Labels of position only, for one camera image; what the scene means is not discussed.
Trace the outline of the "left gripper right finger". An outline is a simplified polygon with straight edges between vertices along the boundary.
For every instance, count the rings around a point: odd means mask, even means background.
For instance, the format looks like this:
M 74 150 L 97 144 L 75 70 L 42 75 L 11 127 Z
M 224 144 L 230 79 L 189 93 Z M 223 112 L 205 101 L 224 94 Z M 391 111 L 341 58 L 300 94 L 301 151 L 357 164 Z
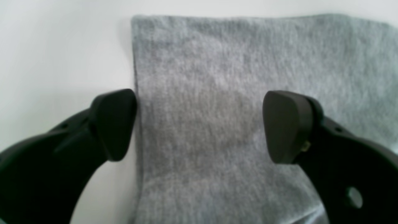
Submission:
M 306 95 L 268 91 L 262 116 L 271 160 L 301 167 L 330 224 L 397 223 L 395 153 L 353 135 Z

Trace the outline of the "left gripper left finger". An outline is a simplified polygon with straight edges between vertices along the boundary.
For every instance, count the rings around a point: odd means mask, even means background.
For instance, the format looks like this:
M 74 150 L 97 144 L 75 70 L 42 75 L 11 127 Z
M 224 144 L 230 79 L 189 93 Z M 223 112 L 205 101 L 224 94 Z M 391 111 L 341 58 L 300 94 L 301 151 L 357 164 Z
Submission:
M 6 224 L 69 224 L 95 171 L 128 152 L 137 100 L 126 88 L 1 152 L 0 213 Z

